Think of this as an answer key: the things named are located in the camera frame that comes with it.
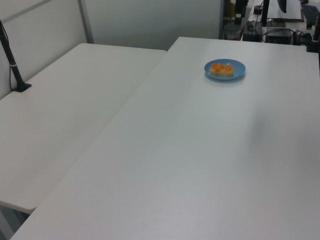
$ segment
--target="white wall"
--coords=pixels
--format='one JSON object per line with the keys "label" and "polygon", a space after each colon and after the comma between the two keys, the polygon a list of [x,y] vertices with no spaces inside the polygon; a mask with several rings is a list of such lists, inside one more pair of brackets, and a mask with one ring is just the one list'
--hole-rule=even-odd
{"label": "white wall", "polygon": [[12,15],[18,14],[25,9],[43,2],[43,0],[0,0],[0,18],[4,21]]}
{"label": "white wall", "polygon": [[82,0],[93,41],[168,50],[179,36],[219,37],[222,0]]}
{"label": "white wall", "polygon": [[[3,25],[24,81],[87,42],[77,0],[51,0]],[[0,99],[10,92],[8,79],[9,63],[1,46]]]}

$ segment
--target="black cable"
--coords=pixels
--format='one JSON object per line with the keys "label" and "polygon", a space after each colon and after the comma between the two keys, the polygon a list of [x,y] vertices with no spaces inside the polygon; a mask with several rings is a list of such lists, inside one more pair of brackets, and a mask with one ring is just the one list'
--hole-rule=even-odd
{"label": "black cable", "polygon": [[251,17],[253,14],[254,14],[254,13],[251,13],[251,14],[249,15],[248,20],[246,21],[246,23],[247,23],[247,22],[250,22],[249,19],[250,19],[250,17]]}
{"label": "black cable", "polygon": [[300,31],[299,29],[295,30],[295,33],[296,34],[300,33],[302,36],[305,35],[305,33],[303,31]]}
{"label": "black cable", "polygon": [[[1,22],[1,20],[0,20],[0,27],[3,29],[3,31],[4,31],[4,35],[5,35],[5,38],[6,38],[6,41],[8,42],[8,44],[9,44],[9,37],[8,37],[8,34],[7,34],[7,32],[6,32],[6,29],[5,29],[5,27],[3,26],[3,24],[2,24],[2,22]],[[11,86],[11,66],[9,65],[9,87],[10,87],[10,90],[11,90],[11,92],[13,91],[12,90],[12,86]]]}
{"label": "black cable", "polygon": [[9,86],[10,86],[10,90],[12,92],[13,90],[12,90],[12,86],[11,86],[11,66],[9,66]]}
{"label": "black cable", "polygon": [[282,28],[282,29],[272,29],[272,30],[267,31],[266,33],[262,34],[262,36],[267,35],[267,34],[273,34],[273,33],[277,33],[277,32],[282,32],[282,31],[291,31],[291,32],[293,32],[293,34],[296,34],[296,32],[293,31],[292,29]]}

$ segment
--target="plate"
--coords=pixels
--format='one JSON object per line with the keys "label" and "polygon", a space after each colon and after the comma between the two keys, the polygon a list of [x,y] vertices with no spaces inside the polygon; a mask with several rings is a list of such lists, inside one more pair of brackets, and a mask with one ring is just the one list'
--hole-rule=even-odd
{"label": "plate", "polygon": [[[232,76],[215,76],[210,74],[210,68],[212,64],[224,64],[224,65],[233,66],[233,75]],[[241,78],[245,74],[245,71],[246,71],[246,66],[242,62],[239,62],[233,59],[217,59],[217,60],[208,62],[204,66],[204,74],[209,78],[216,79],[219,81],[231,81],[231,80]]]}

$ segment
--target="table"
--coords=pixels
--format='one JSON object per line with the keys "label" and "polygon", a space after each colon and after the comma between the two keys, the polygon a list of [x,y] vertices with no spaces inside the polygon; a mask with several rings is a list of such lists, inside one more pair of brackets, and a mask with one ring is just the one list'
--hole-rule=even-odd
{"label": "table", "polygon": [[80,44],[0,101],[0,205],[31,213],[166,52]]}
{"label": "table", "polygon": [[[256,21],[257,20],[257,15],[253,14],[254,13],[254,6],[259,6],[261,3],[262,3],[261,0],[254,0],[253,7],[251,8],[250,17],[249,17],[248,21]],[[306,3],[306,4],[316,6],[318,9],[320,8],[320,1],[319,0],[309,0],[309,3]],[[304,21],[302,21],[302,22],[301,21],[298,21],[298,22],[287,21],[287,22],[285,22],[285,28],[292,29],[294,31],[306,28],[307,20],[306,20],[305,16],[303,16],[303,17],[304,17]],[[266,27],[262,28],[262,32],[266,33]]]}
{"label": "table", "polygon": [[317,240],[319,103],[315,53],[180,37],[12,240]]}

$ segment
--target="orange food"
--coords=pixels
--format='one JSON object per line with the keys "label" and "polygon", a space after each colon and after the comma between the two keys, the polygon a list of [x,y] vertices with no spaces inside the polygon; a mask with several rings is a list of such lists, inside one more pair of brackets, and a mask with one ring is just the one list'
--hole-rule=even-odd
{"label": "orange food", "polygon": [[214,63],[210,67],[210,74],[218,77],[231,77],[234,74],[234,67],[231,65]]}

